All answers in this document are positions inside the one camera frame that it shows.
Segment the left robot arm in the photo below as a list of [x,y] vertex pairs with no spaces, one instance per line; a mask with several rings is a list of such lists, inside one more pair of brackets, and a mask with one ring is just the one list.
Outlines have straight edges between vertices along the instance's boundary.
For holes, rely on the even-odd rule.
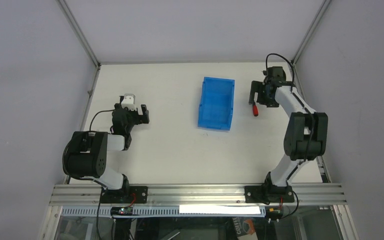
[[131,132],[136,125],[149,124],[149,110],[145,104],[128,109],[116,103],[108,112],[112,122],[109,131],[89,128],[73,133],[62,154],[62,168],[70,178],[97,183],[104,196],[134,202],[137,194],[130,188],[128,177],[107,166],[107,155],[130,148]]

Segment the red handled screwdriver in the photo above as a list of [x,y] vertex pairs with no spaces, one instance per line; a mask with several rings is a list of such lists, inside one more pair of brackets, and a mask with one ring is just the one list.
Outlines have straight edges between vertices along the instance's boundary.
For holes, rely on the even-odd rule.
[[254,117],[257,117],[259,115],[259,110],[255,102],[251,104],[252,106],[252,113]]

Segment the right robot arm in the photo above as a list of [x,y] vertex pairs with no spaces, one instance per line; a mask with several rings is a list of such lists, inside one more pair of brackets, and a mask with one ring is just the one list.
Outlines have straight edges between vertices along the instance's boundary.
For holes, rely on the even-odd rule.
[[251,83],[248,103],[253,115],[259,115],[257,105],[282,107],[289,120],[283,139],[284,156],[267,174],[259,194],[267,198],[286,198],[293,195],[289,182],[302,166],[325,153],[328,116],[305,102],[296,85],[287,80],[281,66],[268,67],[263,75],[263,81]]

